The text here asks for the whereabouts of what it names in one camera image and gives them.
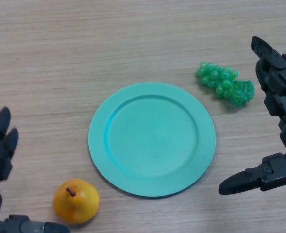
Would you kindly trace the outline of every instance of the grapes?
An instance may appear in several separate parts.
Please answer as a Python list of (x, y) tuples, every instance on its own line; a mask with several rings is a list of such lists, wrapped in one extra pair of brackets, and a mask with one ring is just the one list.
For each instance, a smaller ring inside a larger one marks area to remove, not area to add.
[(222, 67), (212, 62), (201, 62), (196, 70), (200, 85), (215, 89), (216, 97), (227, 99), (236, 106), (242, 106), (254, 96), (251, 81), (236, 81), (240, 75), (238, 70), (231, 70), (230, 66)]
[(222, 72), (230, 73), (231, 72), (231, 67), (225, 67)]
[(216, 89), (215, 89), (215, 91), (216, 91), (216, 94), (222, 94), (223, 92), (224, 92), (224, 88), (219, 84), (217, 87), (216, 87)]
[(226, 99), (229, 99), (230, 97), (231, 97), (231, 95), (232, 95), (232, 89), (227, 89), (227, 90), (224, 90), (224, 97), (226, 98)]
[(200, 84), (205, 86), (209, 82), (209, 76), (204, 76), (200, 78)]
[(210, 80), (216, 80), (219, 77), (219, 74), (216, 70), (214, 70), (212, 73), (210, 73)]
[(207, 86), (209, 88), (215, 88), (218, 86), (218, 84), (219, 84), (219, 81), (215, 81), (215, 80), (210, 80), (207, 82)]
[(205, 69), (200, 68), (196, 71), (196, 76), (202, 77), (204, 75), (205, 75)]
[(206, 64), (205, 69), (206, 72), (210, 74), (215, 69), (215, 65), (212, 62), (209, 62), (208, 64)]
[(224, 89), (230, 89), (232, 88), (233, 84), (230, 80), (228, 79), (225, 79), (221, 82), (221, 86), (224, 88)]
[(200, 63), (200, 69), (205, 69), (205, 67), (206, 67), (206, 62), (201, 62)]
[(230, 74), (227, 72), (223, 72), (220, 76), (221, 79), (229, 79), (230, 78)]
[(230, 73), (230, 81), (234, 81), (238, 76), (239, 76), (240, 72), (238, 70), (233, 70)]

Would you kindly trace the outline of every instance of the plate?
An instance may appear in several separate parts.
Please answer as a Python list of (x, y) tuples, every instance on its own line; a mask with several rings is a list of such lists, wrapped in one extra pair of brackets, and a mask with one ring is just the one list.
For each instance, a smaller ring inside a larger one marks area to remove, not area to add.
[(137, 83), (107, 98), (95, 112), (90, 155), (115, 187), (161, 197), (195, 183), (208, 169), (216, 133), (205, 107), (167, 83)]

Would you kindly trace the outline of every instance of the wood grain surface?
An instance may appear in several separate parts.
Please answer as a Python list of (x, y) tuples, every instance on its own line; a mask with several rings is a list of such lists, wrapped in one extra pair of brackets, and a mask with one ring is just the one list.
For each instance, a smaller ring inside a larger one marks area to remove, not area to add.
[[(0, 108), (20, 132), (0, 217), (59, 221), (52, 208), (69, 178), (93, 183), (97, 216), (82, 233), (286, 232), (286, 186), (221, 196), (218, 185), (285, 152), (255, 75), (252, 36), (286, 53), (286, 1), (0, 0)], [(200, 88), (201, 61), (229, 65), (253, 80), (241, 110)], [(197, 97), (217, 131), (214, 160), (199, 182), (176, 196), (147, 200), (104, 181), (88, 151), (92, 116), (116, 90), (143, 81), (177, 85)]]

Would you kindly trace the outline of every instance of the pear stem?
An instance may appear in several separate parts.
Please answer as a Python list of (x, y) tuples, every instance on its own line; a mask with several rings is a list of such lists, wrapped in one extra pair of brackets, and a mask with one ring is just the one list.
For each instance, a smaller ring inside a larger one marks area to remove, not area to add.
[(69, 192), (72, 197), (76, 196), (76, 193), (73, 192), (70, 188), (66, 188), (66, 191)]

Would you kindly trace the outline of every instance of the plastic fruit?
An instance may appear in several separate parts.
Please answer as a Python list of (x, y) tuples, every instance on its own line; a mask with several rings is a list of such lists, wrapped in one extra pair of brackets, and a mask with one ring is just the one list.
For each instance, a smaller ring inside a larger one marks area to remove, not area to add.
[(71, 179), (56, 191), (53, 207), (56, 214), (70, 224), (89, 221), (98, 211), (100, 196), (96, 188), (81, 179)]
[(199, 83), (215, 89), (218, 99), (229, 100), (237, 107), (245, 106), (255, 95), (252, 81), (236, 80), (240, 72), (211, 62), (201, 62), (196, 71)]

